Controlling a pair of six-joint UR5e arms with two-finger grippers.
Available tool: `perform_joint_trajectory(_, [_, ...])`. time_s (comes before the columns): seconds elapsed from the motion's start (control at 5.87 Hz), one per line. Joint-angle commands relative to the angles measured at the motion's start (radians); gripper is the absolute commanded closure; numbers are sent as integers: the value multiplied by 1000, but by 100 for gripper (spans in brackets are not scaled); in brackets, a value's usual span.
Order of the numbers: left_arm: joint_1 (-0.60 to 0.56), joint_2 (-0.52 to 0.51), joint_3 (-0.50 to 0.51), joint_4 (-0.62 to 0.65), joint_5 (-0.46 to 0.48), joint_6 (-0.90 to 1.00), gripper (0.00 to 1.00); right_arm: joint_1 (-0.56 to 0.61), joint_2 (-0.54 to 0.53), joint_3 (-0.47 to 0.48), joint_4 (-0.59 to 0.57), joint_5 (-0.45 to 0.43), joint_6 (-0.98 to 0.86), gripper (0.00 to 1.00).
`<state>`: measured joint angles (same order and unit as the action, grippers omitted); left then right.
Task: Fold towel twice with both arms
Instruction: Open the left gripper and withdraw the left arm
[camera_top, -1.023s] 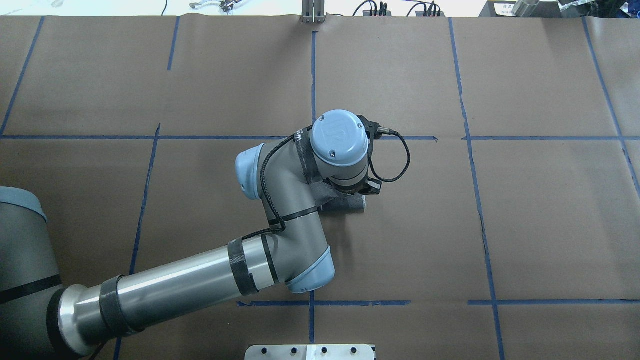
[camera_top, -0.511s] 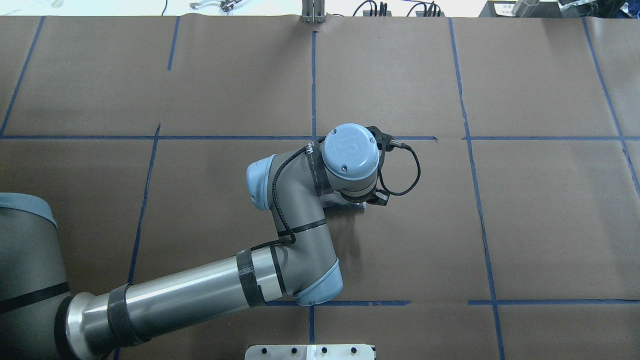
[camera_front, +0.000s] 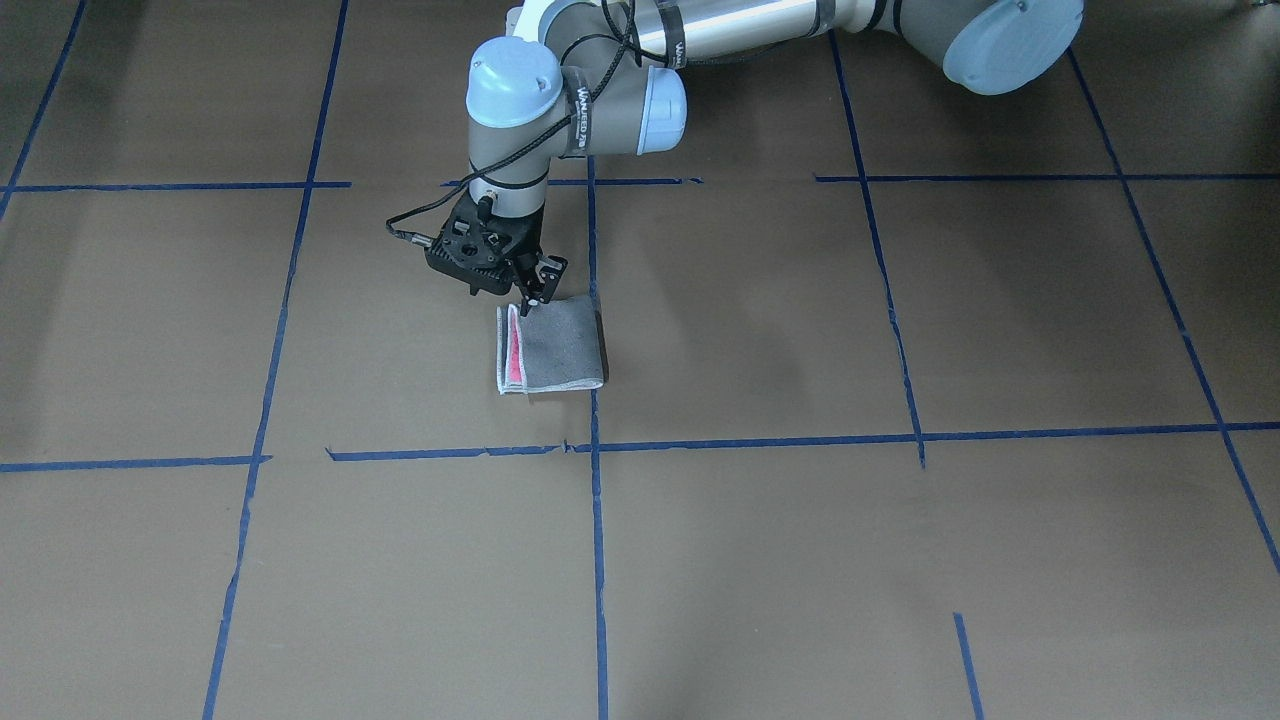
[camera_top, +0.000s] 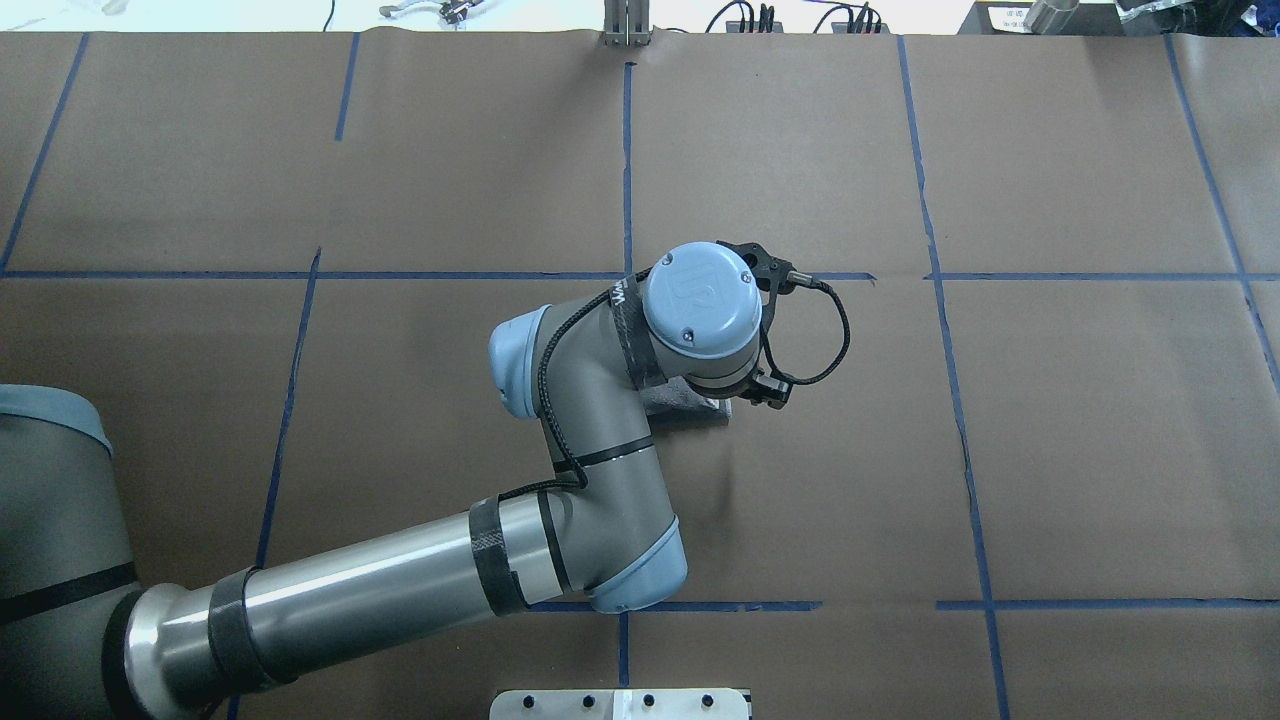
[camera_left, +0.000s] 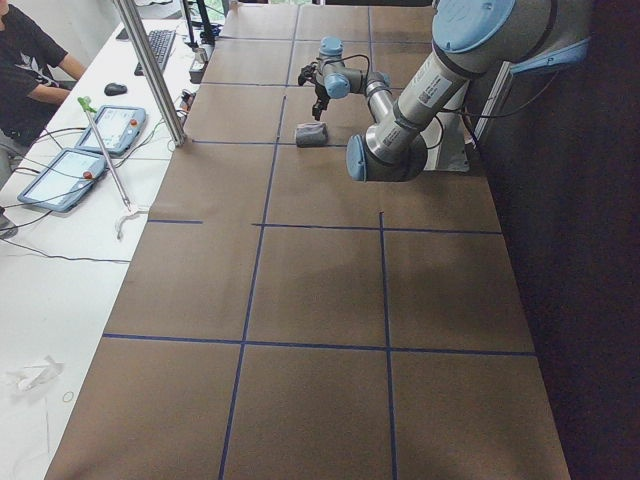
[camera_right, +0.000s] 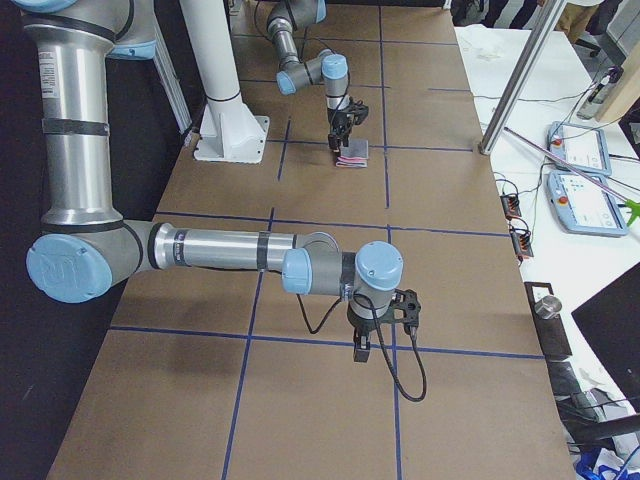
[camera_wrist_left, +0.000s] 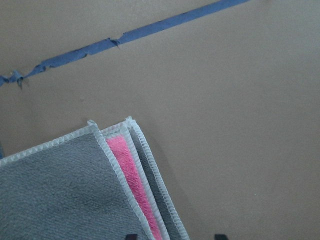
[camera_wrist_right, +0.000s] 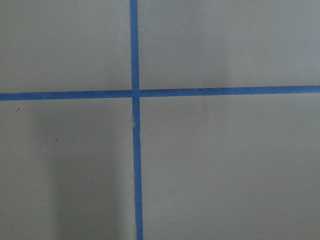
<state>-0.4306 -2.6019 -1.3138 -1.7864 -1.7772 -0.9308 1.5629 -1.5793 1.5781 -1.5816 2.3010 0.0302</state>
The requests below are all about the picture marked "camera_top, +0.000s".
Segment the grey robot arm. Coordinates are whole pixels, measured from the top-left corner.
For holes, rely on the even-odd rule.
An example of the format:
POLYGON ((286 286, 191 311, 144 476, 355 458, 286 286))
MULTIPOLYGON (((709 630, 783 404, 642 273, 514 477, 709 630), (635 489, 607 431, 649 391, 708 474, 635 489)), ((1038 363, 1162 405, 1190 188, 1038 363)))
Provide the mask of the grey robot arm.
POLYGON ((685 582, 680 520, 652 438, 653 388, 782 407, 777 299, 824 283, 755 243, 692 242, 588 299, 499 324, 492 377, 535 418, 545 477, 413 527, 198 589, 141 585, 95 406, 3 386, 3 716, 206 719, 381 650, 584 593, 602 614, 685 582))

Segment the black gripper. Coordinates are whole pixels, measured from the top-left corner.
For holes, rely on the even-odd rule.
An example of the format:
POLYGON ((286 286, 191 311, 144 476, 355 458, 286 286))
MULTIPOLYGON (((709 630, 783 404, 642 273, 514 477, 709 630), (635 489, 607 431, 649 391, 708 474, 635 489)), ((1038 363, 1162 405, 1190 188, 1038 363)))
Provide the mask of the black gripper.
POLYGON ((774 320, 774 304, 785 292, 788 273, 794 269, 790 261, 765 251, 759 243, 731 243, 719 241, 719 246, 735 252, 748 265, 751 283, 762 300, 762 318, 756 332, 756 359, 749 372, 742 374, 730 389, 731 398, 741 398, 751 405, 765 405, 771 409, 783 409, 790 401, 795 387, 794 380, 786 380, 776 361, 768 359, 769 329, 774 320))

